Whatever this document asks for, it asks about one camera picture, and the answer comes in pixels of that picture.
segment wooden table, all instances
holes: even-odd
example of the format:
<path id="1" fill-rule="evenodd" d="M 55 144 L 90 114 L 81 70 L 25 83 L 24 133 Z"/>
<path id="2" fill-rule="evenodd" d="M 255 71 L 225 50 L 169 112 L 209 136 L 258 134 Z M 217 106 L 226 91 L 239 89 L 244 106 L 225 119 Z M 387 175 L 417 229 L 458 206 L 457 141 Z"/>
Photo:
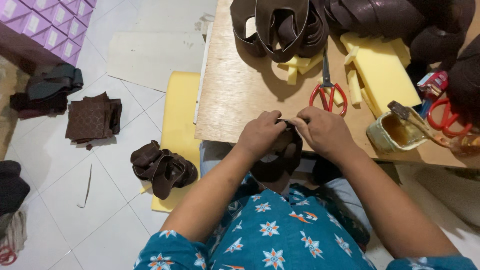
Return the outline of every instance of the wooden table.
<path id="1" fill-rule="evenodd" d="M 210 48 L 200 98 L 195 138 L 222 142 L 237 142 L 246 123 L 266 110 L 280 110 L 282 118 L 289 119 L 308 106 L 308 100 L 317 78 L 322 76 L 322 63 L 305 75 L 298 73 L 297 85 L 287 85 L 287 71 L 277 67 L 270 58 L 255 58 L 242 46 L 236 46 L 230 18 L 232 0 L 218 0 L 211 34 Z M 480 25 L 479 4 L 472 25 Z M 480 27 L 471 29 L 466 43 L 478 33 Z M 328 39 L 328 58 L 331 81 L 338 83 L 348 98 L 345 116 L 353 139 L 375 159 L 391 161 L 414 161 L 444 166 L 480 168 L 480 157 L 456 158 L 450 150 L 428 141 L 420 147 L 404 152 L 384 154 L 378 152 L 365 134 L 366 128 L 375 121 L 365 102 L 352 106 L 346 73 L 348 66 L 343 61 L 347 54 L 337 37 Z M 320 98 L 315 100 L 322 107 Z M 339 113 L 341 108 L 334 108 Z M 303 150 L 312 149 L 303 144 Z"/>

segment red scissors handle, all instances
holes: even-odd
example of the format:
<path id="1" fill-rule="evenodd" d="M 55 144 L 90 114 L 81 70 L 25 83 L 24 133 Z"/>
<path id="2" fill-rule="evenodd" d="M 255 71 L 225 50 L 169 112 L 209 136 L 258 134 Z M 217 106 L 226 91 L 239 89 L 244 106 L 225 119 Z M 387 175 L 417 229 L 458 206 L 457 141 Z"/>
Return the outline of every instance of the red scissors handle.
<path id="1" fill-rule="evenodd" d="M 315 97 L 317 96 L 318 92 L 320 92 L 320 98 L 322 99 L 322 105 L 324 107 L 324 110 L 332 112 L 333 98 L 334 98 L 336 89 L 340 92 L 340 94 L 342 95 L 342 98 L 343 98 L 343 110 L 340 113 L 340 115 L 344 115 L 345 113 L 347 113 L 347 96 L 345 96 L 345 93 L 343 92 L 342 88 L 340 88 L 340 86 L 338 84 L 335 84 L 335 86 L 331 88 L 331 90 L 330 90 L 330 100 L 329 100 L 328 104 L 327 104 L 327 100 L 326 100 L 326 97 L 325 97 L 324 88 L 322 87 L 322 85 L 318 84 L 315 87 L 315 89 L 313 90 L 312 95 L 310 95 L 309 106 L 313 106 L 313 101 L 315 100 Z"/>
<path id="2" fill-rule="evenodd" d="M 440 124 L 437 124 L 433 120 L 432 111 L 436 107 L 438 107 L 440 105 L 443 105 L 443 104 L 445 104 L 444 114 L 442 116 L 442 120 L 440 121 Z M 435 103 L 432 104 L 432 106 L 428 110 L 428 113 L 427 113 L 428 123 L 435 130 L 441 130 L 443 132 L 443 134 L 445 134 L 445 136 L 455 137 L 455 136 L 460 136 L 460 135 L 467 134 L 470 131 L 470 129 L 472 128 L 472 123 L 470 123 L 470 122 L 468 122 L 465 125 L 465 128 L 462 131 L 455 132 L 455 131 L 450 130 L 450 126 L 453 123 L 455 123 L 455 121 L 457 121 L 457 119 L 460 116 L 458 113 L 452 113 L 452 117 L 450 117 L 451 111 L 452 111 L 452 104 L 450 103 L 449 98 L 444 98 L 444 99 L 437 100 Z"/>

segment white board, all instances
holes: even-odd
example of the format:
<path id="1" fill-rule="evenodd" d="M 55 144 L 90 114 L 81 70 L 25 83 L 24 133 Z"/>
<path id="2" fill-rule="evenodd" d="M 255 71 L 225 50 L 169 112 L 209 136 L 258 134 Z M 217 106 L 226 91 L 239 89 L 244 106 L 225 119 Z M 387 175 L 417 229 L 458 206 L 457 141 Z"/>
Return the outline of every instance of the white board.
<path id="1" fill-rule="evenodd" d="M 116 32 L 108 48 L 109 76 L 166 92 L 172 71 L 200 72 L 201 32 Z"/>

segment cloth pile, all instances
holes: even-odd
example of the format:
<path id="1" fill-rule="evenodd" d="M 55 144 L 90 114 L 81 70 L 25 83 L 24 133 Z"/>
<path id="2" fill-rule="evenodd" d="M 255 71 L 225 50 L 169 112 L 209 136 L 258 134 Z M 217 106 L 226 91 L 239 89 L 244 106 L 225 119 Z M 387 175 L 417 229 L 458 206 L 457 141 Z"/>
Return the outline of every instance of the cloth pile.
<path id="1" fill-rule="evenodd" d="M 67 109 L 67 95 L 82 89 L 83 85 L 80 69 L 60 64 L 49 73 L 31 77 L 25 93 L 10 96 L 10 108 L 18 111 L 20 119 L 63 113 Z"/>
<path id="2" fill-rule="evenodd" d="M 152 182 L 153 194 L 162 200 L 170 195 L 172 188 L 190 185 L 198 177 L 193 163 L 168 149 L 160 150 L 154 140 L 134 151 L 130 162 L 135 176 Z"/>
<path id="3" fill-rule="evenodd" d="M 122 104 L 119 98 L 109 99 L 104 92 L 96 97 L 84 97 L 68 105 L 65 138 L 77 144 L 110 138 L 120 132 Z"/>

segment hand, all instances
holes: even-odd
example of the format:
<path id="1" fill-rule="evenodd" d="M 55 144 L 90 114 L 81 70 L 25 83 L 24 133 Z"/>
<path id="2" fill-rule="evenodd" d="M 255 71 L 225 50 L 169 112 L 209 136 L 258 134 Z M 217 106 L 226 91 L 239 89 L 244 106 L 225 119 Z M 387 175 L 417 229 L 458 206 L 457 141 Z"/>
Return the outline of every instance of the hand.
<path id="1" fill-rule="evenodd" d="M 285 122 L 275 124 L 282 113 L 278 110 L 264 111 L 257 119 L 253 119 L 240 134 L 235 150 L 247 154 L 253 162 L 263 158 L 272 149 L 275 140 L 287 128 Z"/>
<path id="2" fill-rule="evenodd" d="M 296 126 L 316 153 L 337 166 L 359 149 L 340 115 L 309 106 L 290 119 L 289 123 Z"/>

